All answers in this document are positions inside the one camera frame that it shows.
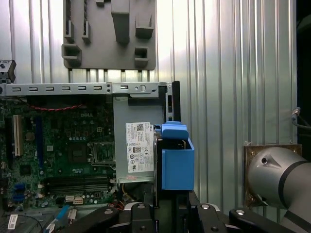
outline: power supply label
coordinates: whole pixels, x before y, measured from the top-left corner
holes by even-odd
[[[154,170],[154,130],[150,122],[126,123],[128,172]]]

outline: copper plate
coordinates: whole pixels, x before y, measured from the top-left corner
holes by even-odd
[[[248,183],[248,169],[249,166],[254,159],[254,157],[261,152],[263,149],[269,148],[269,147],[281,147],[281,148],[287,148],[292,150],[293,152],[297,153],[301,156],[302,154],[302,147],[300,144],[289,144],[289,145],[257,145],[257,146],[244,146],[244,205],[246,207],[256,207],[256,206],[265,206],[265,204],[261,201],[260,198],[255,196],[252,193],[252,190],[250,189],[249,183]]]

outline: red cable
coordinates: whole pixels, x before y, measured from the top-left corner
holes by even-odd
[[[30,108],[33,108],[35,110],[40,110],[40,111],[64,111],[64,110],[69,110],[69,109],[75,109],[75,108],[79,108],[81,107],[82,104],[79,104],[79,105],[74,105],[74,106],[71,106],[71,107],[66,107],[66,108],[40,108],[40,107],[36,107],[36,106],[33,106],[33,105],[29,105]]]

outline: metal bracket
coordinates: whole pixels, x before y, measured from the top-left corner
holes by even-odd
[[[0,60],[0,82],[1,83],[13,83],[14,82],[15,67],[16,67],[16,62],[13,60]]]
[[[0,84],[0,97],[42,95],[128,94],[133,98],[158,98],[159,86],[171,83],[51,83]]]
[[[292,150],[301,156],[302,154],[302,146],[300,144],[288,144],[288,145],[255,145],[255,146],[244,146],[244,205],[246,207],[257,207],[257,206],[266,206],[266,204],[257,196],[255,196],[250,188],[248,183],[248,169],[253,161],[254,157],[261,152],[263,149],[269,147],[281,147]]]

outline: metal frame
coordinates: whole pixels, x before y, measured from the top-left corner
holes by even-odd
[[[157,98],[158,87],[171,83],[51,83],[51,84],[0,84],[0,97],[41,95],[102,95],[129,94],[133,98]]]

